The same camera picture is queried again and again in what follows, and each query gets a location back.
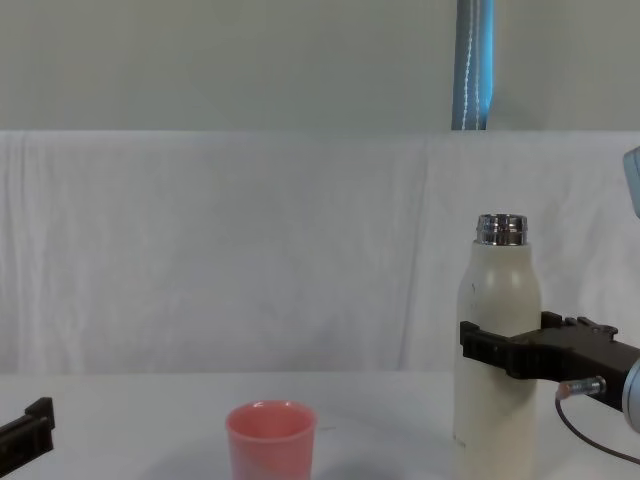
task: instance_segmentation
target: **metal bottle cap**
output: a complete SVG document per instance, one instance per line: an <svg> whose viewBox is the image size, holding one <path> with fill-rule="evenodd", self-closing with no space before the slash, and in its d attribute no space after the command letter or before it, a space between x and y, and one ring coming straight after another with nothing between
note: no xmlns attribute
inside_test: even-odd
<svg viewBox="0 0 640 480"><path fill-rule="evenodd" d="M487 214L478 218L477 243L483 245L526 245L527 217L511 214Z"/></svg>

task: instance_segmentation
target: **water bottle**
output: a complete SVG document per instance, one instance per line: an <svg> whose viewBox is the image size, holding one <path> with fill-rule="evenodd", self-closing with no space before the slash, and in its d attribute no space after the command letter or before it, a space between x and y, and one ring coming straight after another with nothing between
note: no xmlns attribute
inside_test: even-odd
<svg viewBox="0 0 640 480"><path fill-rule="evenodd" d="M532 479L536 381L464 358L459 324L514 336L540 328L540 312L526 217L481 215L458 291L455 480Z"/></svg>

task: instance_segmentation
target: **pink plastic cup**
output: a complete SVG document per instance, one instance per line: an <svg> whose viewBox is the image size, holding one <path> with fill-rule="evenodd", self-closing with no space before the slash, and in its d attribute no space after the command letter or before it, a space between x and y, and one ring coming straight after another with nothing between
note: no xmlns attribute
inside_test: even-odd
<svg viewBox="0 0 640 480"><path fill-rule="evenodd" d="M233 480L309 480L316 415L286 401L256 402L227 417Z"/></svg>

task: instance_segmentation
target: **white fabric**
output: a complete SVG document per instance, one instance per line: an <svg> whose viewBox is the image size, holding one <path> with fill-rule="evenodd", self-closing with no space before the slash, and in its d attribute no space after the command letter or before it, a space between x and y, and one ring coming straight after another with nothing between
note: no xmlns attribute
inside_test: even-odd
<svg viewBox="0 0 640 480"><path fill-rule="evenodd" d="M458 284L487 212L528 216L543 308L640 345L640 220L622 168L637 145L640 133L430 136L404 366L452 367Z"/></svg>
<svg viewBox="0 0 640 480"><path fill-rule="evenodd" d="M640 345L640 134L0 134L5 372L440 370L476 217Z"/></svg>
<svg viewBox="0 0 640 480"><path fill-rule="evenodd" d="M397 367L424 139L2 140L3 370Z"/></svg>

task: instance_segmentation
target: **tabletop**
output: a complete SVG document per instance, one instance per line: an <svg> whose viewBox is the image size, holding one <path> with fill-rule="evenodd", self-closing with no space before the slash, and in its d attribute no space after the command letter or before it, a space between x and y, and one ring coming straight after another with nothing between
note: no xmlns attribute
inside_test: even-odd
<svg viewBox="0 0 640 480"><path fill-rule="evenodd" d="M123 376L1 376L6 423L51 396L55 450L12 480L229 480L224 418L254 400L291 399L318 412L314 480L450 478L453 381L447 373L255 373ZM582 443L538 389L536 478L638 478L638 467ZM640 437L621 413L570 399L584 433L626 453Z"/></svg>

